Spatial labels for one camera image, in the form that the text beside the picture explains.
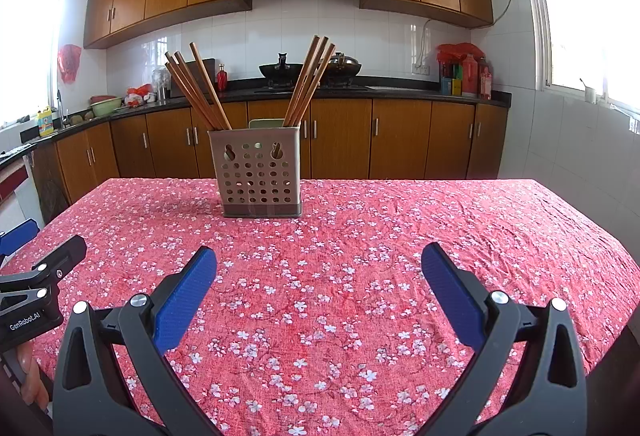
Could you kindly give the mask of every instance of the blue gripper pad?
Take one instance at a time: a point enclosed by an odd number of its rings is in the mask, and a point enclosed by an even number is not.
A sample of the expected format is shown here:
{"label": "blue gripper pad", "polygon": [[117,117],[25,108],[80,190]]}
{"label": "blue gripper pad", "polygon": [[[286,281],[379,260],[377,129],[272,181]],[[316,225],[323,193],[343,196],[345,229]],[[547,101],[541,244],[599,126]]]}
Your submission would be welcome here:
{"label": "blue gripper pad", "polygon": [[38,223],[33,219],[27,219],[21,225],[0,235],[0,255],[11,255],[36,237],[39,231]]}
{"label": "blue gripper pad", "polygon": [[179,281],[156,313],[154,343],[162,355],[176,348],[186,333],[200,303],[216,278],[216,254],[205,246],[198,249],[177,275]]}
{"label": "blue gripper pad", "polygon": [[477,352],[486,338],[486,289],[471,272],[456,268],[437,242],[422,251],[422,274],[460,342]]}

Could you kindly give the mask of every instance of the window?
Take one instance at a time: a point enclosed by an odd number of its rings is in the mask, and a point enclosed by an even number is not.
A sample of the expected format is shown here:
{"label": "window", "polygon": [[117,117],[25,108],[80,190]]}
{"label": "window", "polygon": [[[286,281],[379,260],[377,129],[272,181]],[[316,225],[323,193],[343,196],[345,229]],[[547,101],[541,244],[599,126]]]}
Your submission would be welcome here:
{"label": "window", "polygon": [[582,79],[597,94],[640,108],[638,1],[533,0],[538,88],[575,92],[584,90]]}
{"label": "window", "polygon": [[0,0],[0,127],[53,104],[63,0]]}

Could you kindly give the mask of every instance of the human hand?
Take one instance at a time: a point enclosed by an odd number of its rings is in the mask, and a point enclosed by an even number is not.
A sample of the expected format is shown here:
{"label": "human hand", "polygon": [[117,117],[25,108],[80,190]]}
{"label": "human hand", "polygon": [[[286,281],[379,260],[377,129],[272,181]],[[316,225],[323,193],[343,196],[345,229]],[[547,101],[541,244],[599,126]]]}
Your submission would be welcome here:
{"label": "human hand", "polygon": [[49,393],[40,378],[40,368],[33,357],[33,342],[25,342],[16,348],[20,367],[27,374],[27,377],[20,387],[20,395],[27,405],[34,401],[44,410],[49,404]]}

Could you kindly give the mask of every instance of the table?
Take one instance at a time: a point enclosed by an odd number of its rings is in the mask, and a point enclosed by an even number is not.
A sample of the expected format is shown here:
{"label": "table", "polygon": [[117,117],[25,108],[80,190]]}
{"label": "table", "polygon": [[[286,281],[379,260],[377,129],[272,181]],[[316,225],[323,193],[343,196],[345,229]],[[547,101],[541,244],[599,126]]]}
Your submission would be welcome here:
{"label": "table", "polygon": [[[303,181],[299,219],[226,219],[215,180],[109,180],[43,229],[2,270],[25,271],[78,233],[87,256],[61,283],[65,317],[151,292],[201,245],[218,276],[166,354],[227,435],[410,435],[472,354],[420,272],[438,241],[488,289],[570,308],[589,372],[640,299],[620,243],[530,180]],[[50,376],[64,326],[39,337]],[[515,346],[481,417],[498,411]],[[118,351],[141,412],[155,412]]]}

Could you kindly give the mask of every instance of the red bottle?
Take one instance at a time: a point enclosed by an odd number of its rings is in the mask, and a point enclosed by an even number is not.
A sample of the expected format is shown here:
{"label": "red bottle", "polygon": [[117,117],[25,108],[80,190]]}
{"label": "red bottle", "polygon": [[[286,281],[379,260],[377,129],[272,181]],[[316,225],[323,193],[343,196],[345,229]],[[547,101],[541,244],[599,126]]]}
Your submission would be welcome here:
{"label": "red bottle", "polygon": [[218,82],[218,90],[225,90],[226,89],[226,81],[227,81],[227,75],[226,75],[226,71],[225,71],[225,64],[220,64],[219,67],[219,72],[216,76],[216,81]]}

